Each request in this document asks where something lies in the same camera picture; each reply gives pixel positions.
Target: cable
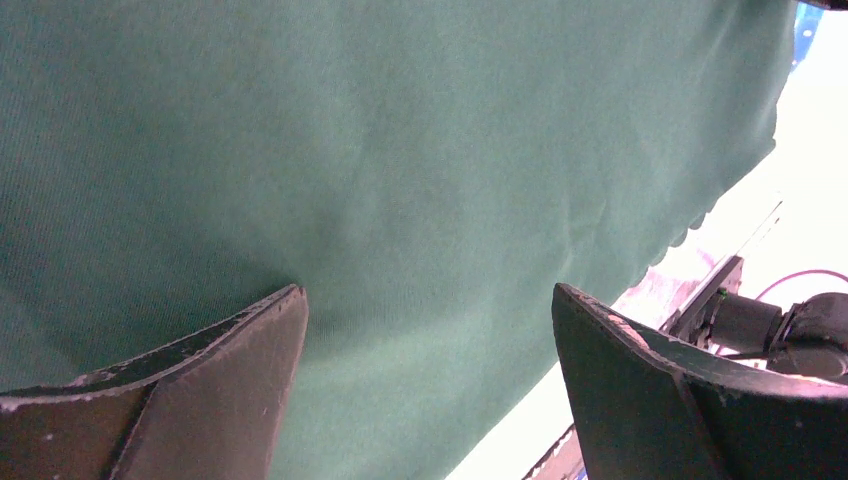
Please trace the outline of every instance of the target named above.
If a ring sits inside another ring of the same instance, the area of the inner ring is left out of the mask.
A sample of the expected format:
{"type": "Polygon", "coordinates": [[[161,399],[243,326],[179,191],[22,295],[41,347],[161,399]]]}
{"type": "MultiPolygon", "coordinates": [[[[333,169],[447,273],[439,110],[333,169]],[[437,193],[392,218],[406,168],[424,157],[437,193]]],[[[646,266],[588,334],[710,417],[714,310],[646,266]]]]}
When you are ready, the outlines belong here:
{"type": "Polygon", "coordinates": [[[824,270],[824,269],[804,270],[802,272],[795,272],[795,273],[792,273],[790,275],[787,275],[787,276],[781,278],[780,280],[772,283],[771,285],[769,285],[768,288],[763,290],[763,292],[761,294],[757,295],[757,298],[755,298],[754,300],[761,300],[763,297],[766,296],[766,294],[768,294],[768,292],[772,291],[774,288],[776,288],[777,286],[783,284],[784,282],[786,282],[788,280],[792,280],[793,278],[803,277],[803,276],[806,276],[806,275],[829,275],[831,277],[838,278],[845,283],[848,283],[848,276],[843,275],[839,272],[834,272],[833,270],[824,270]]]}

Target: blue object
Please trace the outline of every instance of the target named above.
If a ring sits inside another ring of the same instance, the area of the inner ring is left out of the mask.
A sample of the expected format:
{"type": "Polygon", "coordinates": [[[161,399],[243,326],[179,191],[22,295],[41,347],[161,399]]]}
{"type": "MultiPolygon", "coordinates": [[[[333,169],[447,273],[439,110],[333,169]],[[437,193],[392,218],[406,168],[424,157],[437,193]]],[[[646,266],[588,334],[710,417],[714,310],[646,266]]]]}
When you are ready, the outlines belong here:
{"type": "Polygon", "coordinates": [[[816,30],[819,28],[819,21],[824,15],[824,10],[801,3],[798,5],[797,13],[795,14],[795,55],[792,59],[792,70],[795,71],[798,65],[807,57],[810,51],[810,46],[813,44],[813,38],[816,36],[816,30]]]}

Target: dark green tablecloth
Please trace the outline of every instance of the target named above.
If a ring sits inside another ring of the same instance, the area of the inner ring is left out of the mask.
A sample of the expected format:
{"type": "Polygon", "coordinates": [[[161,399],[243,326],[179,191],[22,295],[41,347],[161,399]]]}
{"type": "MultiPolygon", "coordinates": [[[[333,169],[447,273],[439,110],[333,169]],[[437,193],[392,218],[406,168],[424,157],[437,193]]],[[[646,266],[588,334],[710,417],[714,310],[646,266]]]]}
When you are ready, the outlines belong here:
{"type": "Polygon", "coordinates": [[[0,389],[290,282],[272,478],[436,478],[772,148],[784,0],[0,2],[0,389]]]}

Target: thin wire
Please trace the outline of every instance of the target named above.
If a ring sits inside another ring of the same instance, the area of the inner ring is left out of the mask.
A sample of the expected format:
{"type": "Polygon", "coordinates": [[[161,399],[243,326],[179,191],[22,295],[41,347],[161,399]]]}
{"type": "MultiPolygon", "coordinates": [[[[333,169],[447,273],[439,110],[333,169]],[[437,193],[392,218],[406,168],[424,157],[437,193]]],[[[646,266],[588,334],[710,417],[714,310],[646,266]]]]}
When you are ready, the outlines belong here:
{"type": "MultiPolygon", "coordinates": [[[[762,300],[762,298],[765,297],[770,291],[774,290],[775,288],[782,285],[783,283],[785,283],[789,280],[792,280],[793,278],[804,277],[804,276],[807,276],[807,275],[829,275],[831,277],[838,278],[845,283],[848,283],[848,275],[844,275],[844,274],[841,274],[839,272],[834,272],[833,270],[826,270],[826,269],[822,269],[822,268],[817,268],[817,269],[813,269],[813,270],[803,270],[801,272],[791,273],[791,274],[781,278],[780,280],[772,283],[771,285],[768,286],[768,288],[763,290],[762,293],[757,295],[757,298],[755,298],[754,300],[762,300]]],[[[721,352],[723,350],[724,350],[724,347],[719,347],[718,350],[716,350],[715,354],[721,355],[721,352]]]]}

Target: green cloth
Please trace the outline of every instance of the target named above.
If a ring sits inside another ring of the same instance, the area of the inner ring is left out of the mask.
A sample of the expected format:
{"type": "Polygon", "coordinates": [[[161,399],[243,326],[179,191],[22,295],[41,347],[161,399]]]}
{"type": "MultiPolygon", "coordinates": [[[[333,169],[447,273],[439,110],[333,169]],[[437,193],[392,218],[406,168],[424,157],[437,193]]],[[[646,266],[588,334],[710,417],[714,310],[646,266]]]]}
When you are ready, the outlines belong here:
{"type": "Polygon", "coordinates": [[[291,282],[271,478],[447,474],[773,147],[794,3],[0,2],[0,389],[291,282]]]}

